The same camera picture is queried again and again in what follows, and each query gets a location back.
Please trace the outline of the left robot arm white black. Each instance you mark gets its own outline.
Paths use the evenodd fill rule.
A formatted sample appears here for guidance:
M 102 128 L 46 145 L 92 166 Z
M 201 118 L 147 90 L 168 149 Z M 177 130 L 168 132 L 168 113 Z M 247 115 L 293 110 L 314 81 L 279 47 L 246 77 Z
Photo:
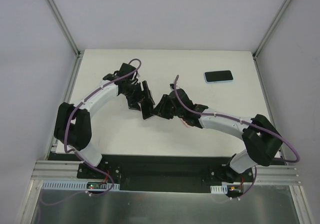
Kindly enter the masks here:
M 119 70 L 103 77 L 100 84 L 78 102 L 59 106 L 54 137 L 63 143 L 66 153 L 74 152 L 89 165 L 88 172 L 99 179 L 105 175 L 102 154 L 91 143 L 92 117 L 109 101 L 124 95 L 130 110 L 141 112 L 144 120 L 153 116 L 155 102 L 146 81 L 138 80 L 139 67 L 123 63 Z

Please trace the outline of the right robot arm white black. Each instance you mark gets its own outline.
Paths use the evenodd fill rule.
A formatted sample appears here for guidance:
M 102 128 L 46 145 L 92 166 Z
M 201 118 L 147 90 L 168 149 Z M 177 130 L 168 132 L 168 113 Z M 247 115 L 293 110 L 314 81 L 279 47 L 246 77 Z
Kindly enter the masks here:
M 164 94 L 152 113 L 165 119 L 179 117 L 189 126 L 217 130 L 242 140 L 245 149 L 214 172 L 216 178 L 227 183 L 237 181 L 256 165 L 269 166 L 282 145 L 280 134 L 265 116 L 241 118 L 219 113 L 194 104 L 183 89 Z

